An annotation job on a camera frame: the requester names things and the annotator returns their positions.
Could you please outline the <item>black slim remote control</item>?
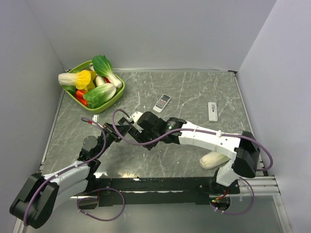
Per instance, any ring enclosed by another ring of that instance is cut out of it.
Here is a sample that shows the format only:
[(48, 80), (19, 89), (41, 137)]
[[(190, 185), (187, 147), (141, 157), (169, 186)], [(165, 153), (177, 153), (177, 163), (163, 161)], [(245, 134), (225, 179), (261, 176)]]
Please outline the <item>black slim remote control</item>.
[(121, 126), (121, 134), (123, 136), (126, 136), (127, 134), (129, 134), (137, 143), (147, 142), (146, 136), (144, 135), (144, 133), (140, 133), (135, 128), (133, 121), (129, 121), (125, 117), (122, 117), (118, 121), (118, 124)]

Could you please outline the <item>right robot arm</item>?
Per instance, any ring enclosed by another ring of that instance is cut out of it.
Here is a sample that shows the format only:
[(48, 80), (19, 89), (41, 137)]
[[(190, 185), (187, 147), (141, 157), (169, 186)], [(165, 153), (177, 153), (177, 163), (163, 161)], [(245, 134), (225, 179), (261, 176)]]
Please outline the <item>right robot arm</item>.
[(227, 157), (228, 162), (222, 163), (212, 181), (212, 188), (217, 193), (225, 192), (239, 177), (256, 176), (260, 148), (250, 132), (226, 134), (176, 117), (164, 121), (152, 112), (134, 112), (132, 119), (148, 140), (159, 138), (166, 144), (197, 146)]

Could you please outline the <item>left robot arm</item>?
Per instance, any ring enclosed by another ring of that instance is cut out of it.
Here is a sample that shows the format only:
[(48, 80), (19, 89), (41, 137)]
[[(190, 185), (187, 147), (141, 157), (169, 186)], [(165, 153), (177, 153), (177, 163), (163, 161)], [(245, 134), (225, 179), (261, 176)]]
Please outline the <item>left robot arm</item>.
[(95, 172), (101, 164), (99, 158), (113, 142), (120, 142), (123, 136), (134, 132), (133, 124), (132, 121), (119, 122), (117, 126), (96, 123), (101, 135), (84, 139), (77, 161), (54, 173), (32, 174), (11, 204), (10, 214), (22, 220), (25, 226), (38, 229), (47, 222), (54, 209), (72, 196), (111, 190), (98, 186)]

